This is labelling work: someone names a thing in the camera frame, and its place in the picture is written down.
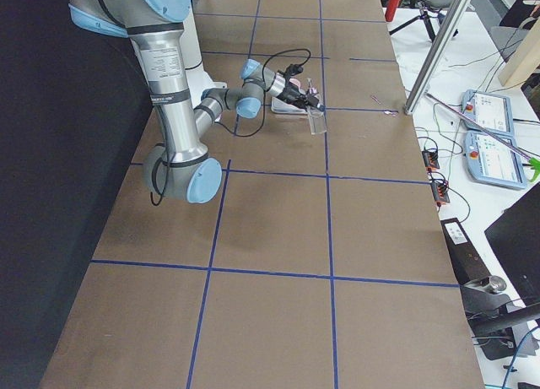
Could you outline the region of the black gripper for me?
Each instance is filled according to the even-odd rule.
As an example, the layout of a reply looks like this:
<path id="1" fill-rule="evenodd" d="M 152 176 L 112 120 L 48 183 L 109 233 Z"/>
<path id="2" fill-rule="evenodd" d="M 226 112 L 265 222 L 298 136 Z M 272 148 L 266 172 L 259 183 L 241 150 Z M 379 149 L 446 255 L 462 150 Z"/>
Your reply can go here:
<path id="1" fill-rule="evenodd" d="M 279 100 L 298 108 L 307 109 L 309 112 L 324 112 L 325 106 L 318 100 L 320 93 L 315 87 L 308 87 L 306 92 L 289 81 L 284 85 L 282 92 L 276 96 Z"/>

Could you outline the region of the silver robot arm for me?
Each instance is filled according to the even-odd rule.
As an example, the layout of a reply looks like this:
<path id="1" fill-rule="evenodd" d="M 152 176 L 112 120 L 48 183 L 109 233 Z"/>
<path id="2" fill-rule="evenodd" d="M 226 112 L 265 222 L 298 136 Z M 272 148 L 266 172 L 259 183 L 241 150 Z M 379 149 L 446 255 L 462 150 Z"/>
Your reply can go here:
<path id="1" fill-rule="evenodd" d="M 221 114 L 233 110 L 252 119 L 266 96 L 323 116 L 315 92 L 291 82 L 300 66 L 275 73 L 246 60 L 239 88 L 215 83 L 205 72 L 192 13 L 192 0 L 69 0 L 72 21 L 102 35 L 128 38 L 160 119 L 164 138 L 143 164 L 155 196 L 206 203 L 219 189 L 221 164 L 209 157 L 201 136 Z"/>

